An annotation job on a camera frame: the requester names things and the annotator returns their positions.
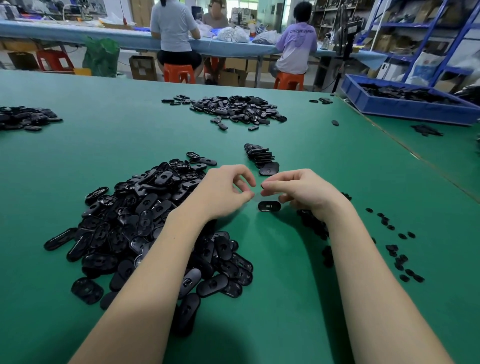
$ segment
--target person in brown shirt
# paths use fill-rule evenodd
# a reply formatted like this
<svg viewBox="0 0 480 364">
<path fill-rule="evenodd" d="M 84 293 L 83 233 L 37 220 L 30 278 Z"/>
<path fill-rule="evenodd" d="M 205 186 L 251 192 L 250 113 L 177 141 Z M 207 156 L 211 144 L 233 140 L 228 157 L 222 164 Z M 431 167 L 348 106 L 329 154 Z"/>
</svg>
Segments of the person in brown shirt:
<svg viewBox="0 0 480 364">
<path fill-rule="evenodd" d="M 210 0 L 210 4 L 208 5 L 209 12 L 203 15 L 202 23 L 207 24 L 214 29 L 226 28 L 228 26 L 228 19 L 222 14 L 222 7 L 226 7 L 222 0 Z M 215 63 L 212 62 L 212 58 L 213 57 L 208 57 L 205 59 L 205 67 L 207 68 L 207 73 L 212 76 L 212 81 L 218 83 L 218 77 L 220 71 L 225 66 L 226 58 L 217 58 L 218 62 L 215 66 L 212 65 L 212 63 Z"/>
</svg>

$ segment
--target tie-dye shirt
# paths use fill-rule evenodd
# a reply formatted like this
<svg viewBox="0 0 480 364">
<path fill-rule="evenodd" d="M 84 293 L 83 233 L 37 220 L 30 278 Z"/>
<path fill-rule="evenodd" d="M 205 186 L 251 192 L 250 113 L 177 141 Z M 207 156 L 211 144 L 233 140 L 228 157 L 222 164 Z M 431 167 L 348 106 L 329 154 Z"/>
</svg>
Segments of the tie-dye shirt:
<svg viewBox="0 0 480 364">
<path fill-rule="evenodd" d="M 283 52 L 276 62 L 281 72 L 302 74 L 308 70 L 308 56 L 317 50 L 317 33 L 307 23 L 289 25 L 276 43 L 276 48 Z"/>
</svg>

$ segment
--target forearm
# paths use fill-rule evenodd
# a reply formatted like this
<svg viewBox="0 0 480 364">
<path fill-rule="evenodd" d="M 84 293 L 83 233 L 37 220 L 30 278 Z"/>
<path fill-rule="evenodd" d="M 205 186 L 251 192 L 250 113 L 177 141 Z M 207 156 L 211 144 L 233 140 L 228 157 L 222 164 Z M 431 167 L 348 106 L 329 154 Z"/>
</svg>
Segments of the forearm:
<svg viewBox="0 0 480 364">
<path fill-rule="evenodd" d="M 180 206 L 71 364 L 160 363 L 185 267 L 205 221 Z"/>
<path fill-rule="evenodd" d="M 329 208 L 326 223 L 355 362 L 452 363 L 350 202 Z"/>
</svg>

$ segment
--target red stool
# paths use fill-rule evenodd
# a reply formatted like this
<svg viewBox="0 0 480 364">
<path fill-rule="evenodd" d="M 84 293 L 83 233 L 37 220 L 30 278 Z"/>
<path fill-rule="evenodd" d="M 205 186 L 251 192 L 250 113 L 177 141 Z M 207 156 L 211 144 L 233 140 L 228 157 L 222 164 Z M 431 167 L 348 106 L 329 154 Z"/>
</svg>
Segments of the red stool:
<svg viewBox="0 0 480 364">
<path fill-rule="evenodd" d="M 303 77 L 304 74 L 291 74 L 285 72 L 278 72 L 275 79 L 275 84 L 273 88 L 279 90 L 292 90 L 297 89 L 299 86 L 299 91 L 303 91 Z"/>
<path fill-rule="evenodd" d="M 217 57 L 210 57 L 210 63 L 211 63 L 211 65 L 212 65 L 212 69 L 216 69 L 216 68 L 217 68 L 219 61 L 220 61 L 220 60 L 219 60 Z M 207 74 L 209 74 L 209 73 L 208 73 L 208 70 L 207 70 L 207 67 L 204 66 L 204 79 L 207 79 Z"/>
<path fill-rule="evenodd" d="M 195 83 L 195 74 L 193 73 L 191 65 L 187 64 L 185 66 L 179 66 L 177 64 L 165 63 L 163 67 L 165 82 L 172 82 L 175 84 L 181 84 L 183 81 L 185 81 L 186 84 Z"/>
<path fill-rule="evenodd" d="M 62 52 L 61 50 L 38 50 L 36 52 L 36 58 L 38 60 L 38 65 L 42 71 L 73 71 L 73 63 L 68 58 L 67 53 Z M 64 58 L 67 61 L 68 67 L 65 68 L 62 66 L 60 60 Z M 49 65 L 51 70 L 46 70 L 43 64 L 43 61 Z"/>
</svg>

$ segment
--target blue container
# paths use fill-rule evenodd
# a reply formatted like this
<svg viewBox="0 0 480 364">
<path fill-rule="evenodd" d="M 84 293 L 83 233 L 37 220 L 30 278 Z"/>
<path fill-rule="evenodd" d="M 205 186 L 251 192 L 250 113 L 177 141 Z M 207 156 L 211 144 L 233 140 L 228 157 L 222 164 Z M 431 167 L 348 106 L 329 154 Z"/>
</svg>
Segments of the blue container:
<svg viewBox="0 0 480 364">
<path fill-rule="evenodd" d="M 432 104 L 428 102 L 370 96 L 359 84 L 374 84 L 380 87 L 396 86 L 411 90 L 419 88 L 429 89 L 430 93 L 455 100 L 459 102 L 459 104 Z M 480 108 L 477 105 L 431 87 L 408 85 L 400 82 L 377 80 L 347 74 L 341 89 L 356 108 L 364 114 L 469 126 L 478 122 L 480 118 Z"/>
</svg>

